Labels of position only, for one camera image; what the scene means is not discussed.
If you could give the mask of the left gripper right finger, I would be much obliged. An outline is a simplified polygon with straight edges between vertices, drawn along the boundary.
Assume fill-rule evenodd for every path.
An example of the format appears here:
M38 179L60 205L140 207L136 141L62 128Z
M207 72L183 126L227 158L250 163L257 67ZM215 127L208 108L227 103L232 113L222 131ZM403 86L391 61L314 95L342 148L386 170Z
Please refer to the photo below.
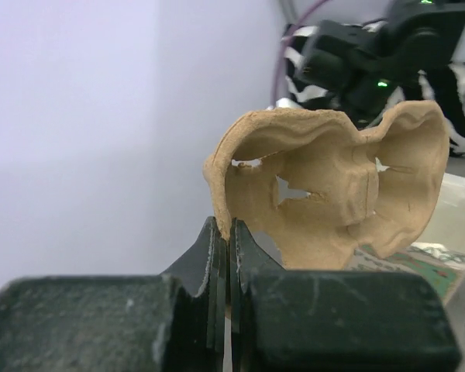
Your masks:
M229 241L235 371L455 371L443 304L407 272L287 270L234 220Z

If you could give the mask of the brown cardboard cup carrier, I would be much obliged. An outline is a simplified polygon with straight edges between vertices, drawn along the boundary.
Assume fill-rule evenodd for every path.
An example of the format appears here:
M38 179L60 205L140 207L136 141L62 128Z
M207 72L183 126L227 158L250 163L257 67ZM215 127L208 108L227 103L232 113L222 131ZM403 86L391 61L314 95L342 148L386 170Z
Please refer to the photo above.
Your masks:
M287 268L340 270L360 246L385 258L419 238L448 156L434 101L400 102L364 130L343 112L274 108L232 124L203 174L224 239L240 219Z

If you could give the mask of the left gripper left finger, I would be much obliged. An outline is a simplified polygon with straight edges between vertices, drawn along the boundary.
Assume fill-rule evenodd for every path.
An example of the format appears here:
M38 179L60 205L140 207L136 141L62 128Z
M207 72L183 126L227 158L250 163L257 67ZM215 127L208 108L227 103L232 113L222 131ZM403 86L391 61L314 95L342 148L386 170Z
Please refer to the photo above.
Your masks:
M0 290L0 371L220 371L225 273L210 217L158 275L11 281Z

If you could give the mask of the green paper gift bag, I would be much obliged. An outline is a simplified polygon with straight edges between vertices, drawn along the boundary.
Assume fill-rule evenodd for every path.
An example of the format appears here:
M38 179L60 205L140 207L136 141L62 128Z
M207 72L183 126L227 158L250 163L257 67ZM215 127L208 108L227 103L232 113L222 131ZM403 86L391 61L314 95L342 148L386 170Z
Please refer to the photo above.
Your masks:
M432 218L411 246L386 259L362 246L346 269L419 274L447 303L465 280L465 177L444 175Z

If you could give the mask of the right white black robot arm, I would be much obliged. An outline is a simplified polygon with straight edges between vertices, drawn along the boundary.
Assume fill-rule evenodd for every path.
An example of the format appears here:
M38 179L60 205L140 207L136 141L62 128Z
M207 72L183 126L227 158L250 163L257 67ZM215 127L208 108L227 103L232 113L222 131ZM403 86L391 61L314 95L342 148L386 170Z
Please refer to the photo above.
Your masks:
M465 1L393 1L374 32L322 21L305 44L296 77L324 89L329 106L363 129L396 88L458 59L463 44Z

